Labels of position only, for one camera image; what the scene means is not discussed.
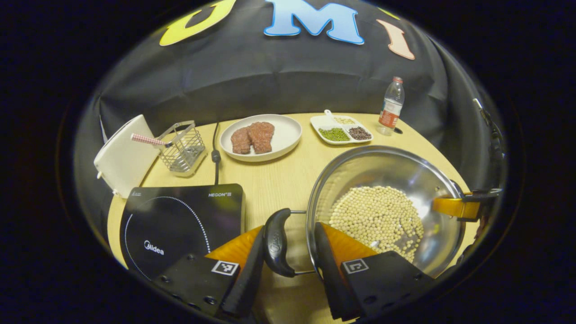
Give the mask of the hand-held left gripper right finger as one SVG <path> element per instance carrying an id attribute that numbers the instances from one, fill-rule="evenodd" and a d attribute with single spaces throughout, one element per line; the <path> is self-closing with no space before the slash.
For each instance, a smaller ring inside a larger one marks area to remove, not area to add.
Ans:
<path id="1" fill-rule="evenodd" d="M 419 299 L 432 284 L 399 253 L 376 253 L 328 224 L 315 223 L 314 237 L 315 265 L 335 319 L 383 315 Z"/>

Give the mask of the brown meat piece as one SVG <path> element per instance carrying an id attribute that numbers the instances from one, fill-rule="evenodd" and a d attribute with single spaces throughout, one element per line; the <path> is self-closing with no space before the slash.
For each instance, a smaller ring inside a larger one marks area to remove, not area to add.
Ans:
<path id="1" fill-rule="evenodd" d="M 269 122 L 255 122 L 247 128 L 247 135 L 255 154 L 271 152 L 271 140 L 274 132 L 275 126 Z"/>
<path id="2" fill-rule="evenodd" d="M 232 152 L 235 154 L 249 154 L 251 152 L 251 139 L 248 134 L 249 127 L 237 129 L 231 136 Z"/>

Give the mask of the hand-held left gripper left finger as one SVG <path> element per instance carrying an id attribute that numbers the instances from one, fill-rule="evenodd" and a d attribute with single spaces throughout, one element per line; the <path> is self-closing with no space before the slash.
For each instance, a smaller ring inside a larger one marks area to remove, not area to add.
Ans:
<path id="1" fill-rule="evenodd" d="M 204 315 L 245 318 L 261 280 L 263 234 L 259 226 L 205 256 L 187 254 L 154 279 L 164 293 Z"/>

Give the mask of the white round plate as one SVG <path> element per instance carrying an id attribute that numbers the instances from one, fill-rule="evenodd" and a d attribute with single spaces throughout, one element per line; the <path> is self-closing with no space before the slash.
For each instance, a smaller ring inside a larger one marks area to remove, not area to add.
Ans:
<path id="1" fill-rule="evenodd" d="M 275 127 L 275 133 L 271 138 L 271 152 L 257 154 L 251 148 L 249 154 L 236 154 L 233 152 L 232 134 L 243 127 L 247 127 L 255 122 L 268 122 Z M 261 115 L 250 116 L 232 123 L 222 131 L 219 144 L 220 147 L 231 158 L 243 162 L 265 162 L 279 158 L 293 150 L 302 135 L 302 127 L 298 121 L 286 115 L 265 113 Z"/>

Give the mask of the white toaster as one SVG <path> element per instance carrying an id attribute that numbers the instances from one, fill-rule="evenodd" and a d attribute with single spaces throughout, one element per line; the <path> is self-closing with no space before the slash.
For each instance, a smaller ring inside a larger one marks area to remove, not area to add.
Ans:
<path id="1" fill-rule="evenodd" d="M 142 114 L 117 130 L 95 156 L 97 178 L 103 179 L 114 195 L 128 198 L 139 187 L 160 151 L 150 144 L 132 141 L 131 135 L 152 137 Z"/>

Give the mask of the pile of green mung beans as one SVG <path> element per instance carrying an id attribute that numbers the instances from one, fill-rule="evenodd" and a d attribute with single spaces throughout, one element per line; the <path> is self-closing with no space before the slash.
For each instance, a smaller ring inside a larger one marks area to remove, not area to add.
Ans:
<path id="1" fill-rule="evenodd" d="M 321 136 L 327 141 L 333 142 L 344 142 L 350 141 L 350 137 L 342 128 L 331 128 L 331 129 L 318 129 Z"/>

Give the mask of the pile of soybeans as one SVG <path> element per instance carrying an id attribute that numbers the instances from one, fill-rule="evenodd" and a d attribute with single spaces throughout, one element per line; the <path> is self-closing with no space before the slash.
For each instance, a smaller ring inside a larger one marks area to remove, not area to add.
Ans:
<path id="1" fill-rule="evenodd" d="M 390 186 L 348 189 L 331 207 L 329 225 L 375 252 L 397 252 L 412 262 L 424 228 L 411 199 Z"/>

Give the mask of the black backdrop cloth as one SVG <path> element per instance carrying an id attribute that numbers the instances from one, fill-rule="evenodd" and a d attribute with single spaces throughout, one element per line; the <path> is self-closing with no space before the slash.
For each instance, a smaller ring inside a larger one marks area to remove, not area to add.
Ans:
<path id="1" fill-rule="evenodd" d="M 223 21 L 161 46 L 144 38 L 105 74 L 86 105 L 74 144 L 75 189 L 86 216 L 109 208 L 110 188 L 93 160 L 124 123 L 142 114 L 152 132 L 175 122 L 201 125 L 260 113 L 376 113 L 393 76 L 403 78 L 401 121 L 423 135 L 470 189 L 498 184 L 481 84 L 436 37 L 376 6 L 335 0 L 357 12 L 362 45 L 312 35 L 266 36 L 272 4 L 239 0 Z"/>

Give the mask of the white divided dish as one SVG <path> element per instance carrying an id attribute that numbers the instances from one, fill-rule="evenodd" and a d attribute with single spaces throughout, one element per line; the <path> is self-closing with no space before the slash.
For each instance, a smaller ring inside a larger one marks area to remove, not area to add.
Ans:
<path id="1" fill-rule="evenodd" d="M 341 125 L 337 122 L 334 121 L 334 117 L 342 117 L 342 118 L 351 118 L 354 119 L 354 121 L 356 121 L 355 125 Z M 368 140 L 368 141 L 356 141 L 353 138 L 350 137 L 350 135 L 348 134 L 348 129 L 352 128 L 352 127 L 363 127 L 364 129 L 366 129 L 367 132 L 370 133 L 370 131 L 364 127 L 364 125 L 362 125 L 362 123 L 360 123 L 360 121 L 358 121 L 357 119 L 355 119 L 354 117 L 350 116 L 350 115 L 342 115 L 342 114 L 333 114 L 329 109 L 326 109 L 324 111 L 324 114 L 321 116 L 314 116 L 310 118 L 310 123 L 311 126 L 313 127 L 313 129 L 315 130 L 315 132 L 317 133 L 317 135 L 327 144 L 329 145 L 348 145 L 348 144 L 364 144 L 364 143 L 368 143 L 371 142 L 373 140 L 373 135 L 372 135 L 372 139 Z M 321 134 L 318 132 L 318 129 L 331 129 L 331 128 L 342 128 L 350 137 L 350 141 L 344 141 L 344 142 L 333 142 L 333 141 L 327 141 L 326 139 L 324 139 Z"/>

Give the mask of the clear plastic water bottle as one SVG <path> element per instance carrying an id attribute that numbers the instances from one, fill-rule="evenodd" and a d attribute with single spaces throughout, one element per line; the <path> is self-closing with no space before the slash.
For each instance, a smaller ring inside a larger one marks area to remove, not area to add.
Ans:
<path id="1" fill-rule="evenodd" d="M 383 97 L 383 105 L 378 118 L 377 131 L 386 136 L 391 136 L 405 104 L 405 89 L 401 77 L 394 76 L 387 87 Z"/>

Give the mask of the black induction cooktop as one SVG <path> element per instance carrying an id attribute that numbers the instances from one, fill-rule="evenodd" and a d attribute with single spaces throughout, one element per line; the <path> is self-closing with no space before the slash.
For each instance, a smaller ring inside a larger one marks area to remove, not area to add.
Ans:
<path id="1" fill-rule="evenodd" d="M 136 187 L 124 207 L 119 246 L 128 269 L 153 280 L 181 257 L 205 256 L 245 227 L 241 185 Z"/>

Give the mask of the stainless steel pot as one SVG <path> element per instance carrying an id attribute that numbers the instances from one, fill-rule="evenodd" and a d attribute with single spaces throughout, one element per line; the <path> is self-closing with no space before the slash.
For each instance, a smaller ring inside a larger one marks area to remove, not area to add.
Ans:
<path id="1" fill-rule="evenodd" d="M 427 275 L 438 277 L 455 261 L 465 236 L 465 224 L 434 211 L 433 201 L 440 197 L 460 199 L 464 193 L 455 181 L 424 158 L 381 145 L 362 146 L 340 154 L 315 182 L 308 207 L 302 212 L 306 216 L 311 272 L 319 273 L 315 224 L 329 220 L 333 206 L 351 189 L 376 186 L 399 189 L 414 204 L 418 219 L 424 225 L 424 248 L 416 252 L 412 263 Z"/>

